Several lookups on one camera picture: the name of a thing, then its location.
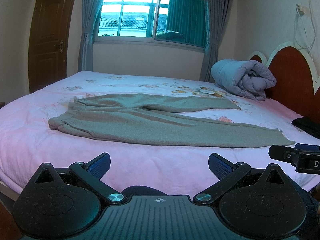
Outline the window with white frame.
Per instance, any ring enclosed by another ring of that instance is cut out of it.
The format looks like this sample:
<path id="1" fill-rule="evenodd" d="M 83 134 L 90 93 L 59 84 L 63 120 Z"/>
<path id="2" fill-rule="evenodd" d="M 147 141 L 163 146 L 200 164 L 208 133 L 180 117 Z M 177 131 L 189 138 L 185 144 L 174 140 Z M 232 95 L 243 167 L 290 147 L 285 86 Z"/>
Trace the window with white frame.
<path id="1" fill-rule="evenodd" d="M 98 16 L 97 38 L 172 42 L 157 38 L 165 31 L 168 5 L 169 0 L 103 0 Z"/>

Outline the grey-green knit pants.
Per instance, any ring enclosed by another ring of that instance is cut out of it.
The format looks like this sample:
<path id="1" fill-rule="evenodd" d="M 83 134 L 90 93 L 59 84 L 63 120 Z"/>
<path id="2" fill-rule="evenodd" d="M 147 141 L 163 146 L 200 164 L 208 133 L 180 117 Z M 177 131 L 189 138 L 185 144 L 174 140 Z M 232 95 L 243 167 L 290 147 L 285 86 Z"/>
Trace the grey-green knit pants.
<path id="1" fill-rule="evenodd" d="M 75 99 L 48 124 L 78 137 L 143 145 L 256 148 L 294 143 L 278 129 L 184 115 L 208 109 L 238 106 L 227 98 L 107 94 Z"/>

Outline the black cloth on bed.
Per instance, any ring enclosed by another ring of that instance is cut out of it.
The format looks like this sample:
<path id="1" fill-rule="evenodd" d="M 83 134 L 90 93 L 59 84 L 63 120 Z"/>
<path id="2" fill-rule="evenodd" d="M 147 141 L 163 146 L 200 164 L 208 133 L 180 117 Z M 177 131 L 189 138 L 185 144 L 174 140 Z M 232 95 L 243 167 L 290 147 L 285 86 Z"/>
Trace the black cloth on bed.
<path id="1" fill-rule="evenodd" d="M 309 135 L 320 139 L 320 124 L 313 122 L 308 117 L 296 118 L 292 121 L 293 126 L 298 127 Z"/>

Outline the rolled grey-blue quilt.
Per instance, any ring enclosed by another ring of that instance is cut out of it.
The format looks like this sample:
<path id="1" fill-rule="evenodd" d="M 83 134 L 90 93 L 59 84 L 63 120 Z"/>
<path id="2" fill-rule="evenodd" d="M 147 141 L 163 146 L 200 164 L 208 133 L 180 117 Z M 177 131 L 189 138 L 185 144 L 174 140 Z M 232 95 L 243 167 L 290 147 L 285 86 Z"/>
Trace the rolled grey-blue quilt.
<path id="1" fill-rule="evenodd" d="M 255 60 L 220 60 L 212 66 L 211 75 L 217 86 L 252 100 L 265 100 L 265 90 L 277 83 L 272 72 Z"/>

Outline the red wooden headboard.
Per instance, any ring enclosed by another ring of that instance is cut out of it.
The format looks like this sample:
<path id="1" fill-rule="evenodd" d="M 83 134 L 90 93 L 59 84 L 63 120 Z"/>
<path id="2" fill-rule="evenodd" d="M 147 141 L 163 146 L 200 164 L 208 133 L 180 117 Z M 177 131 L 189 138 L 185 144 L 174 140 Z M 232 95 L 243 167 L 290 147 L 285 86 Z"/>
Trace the red wooden headboard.
<path id="1" fill-rule="evenodd" d="M 306 50 L 285 42 L 269 58 L 254 51 L 248 59 L 264 64 L 276 78 L 276 85 L 266 90 L 268 98 L 319 123 L 319 75 Z"/>

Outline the grey right curtain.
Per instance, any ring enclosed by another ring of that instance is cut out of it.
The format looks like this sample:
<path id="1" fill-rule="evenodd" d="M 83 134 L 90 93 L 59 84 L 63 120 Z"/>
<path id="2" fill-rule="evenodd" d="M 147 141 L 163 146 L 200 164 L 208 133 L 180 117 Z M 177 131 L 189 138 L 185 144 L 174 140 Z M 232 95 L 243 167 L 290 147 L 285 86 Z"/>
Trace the grey right curtain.
<path id="1" fill-rule="evenodd" d="M 232 0 L 204 0 L 207 43 L 200 72 L 200 81 L 211 81 L 210 70 L 218 61 L 219 45 L 227 24 Z"/>

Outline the teal inner curtain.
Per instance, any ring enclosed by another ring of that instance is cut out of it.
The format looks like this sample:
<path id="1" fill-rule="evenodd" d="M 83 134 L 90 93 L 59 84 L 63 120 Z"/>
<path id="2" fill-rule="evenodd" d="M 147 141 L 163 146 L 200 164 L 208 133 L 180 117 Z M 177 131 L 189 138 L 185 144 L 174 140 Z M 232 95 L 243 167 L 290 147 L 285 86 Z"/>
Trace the teal inner curtain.
<path id="1" fill-rule="evenodd" d="M 204 0 L 169 0 L 165 31 L 157 38 L 205 47 Z"/>

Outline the brown wooden door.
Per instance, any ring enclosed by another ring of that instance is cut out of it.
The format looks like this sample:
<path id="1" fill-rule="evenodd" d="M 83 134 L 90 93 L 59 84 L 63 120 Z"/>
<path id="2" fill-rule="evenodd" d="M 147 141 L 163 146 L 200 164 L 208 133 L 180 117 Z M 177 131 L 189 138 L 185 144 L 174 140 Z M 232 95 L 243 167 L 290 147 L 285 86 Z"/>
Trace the brown wooden door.
<path id="1" fill-rule="evenodd" d="M 74 0 L 36 0 L 28 51 L 29 92 L 67 76 L 67 47 Z"/>

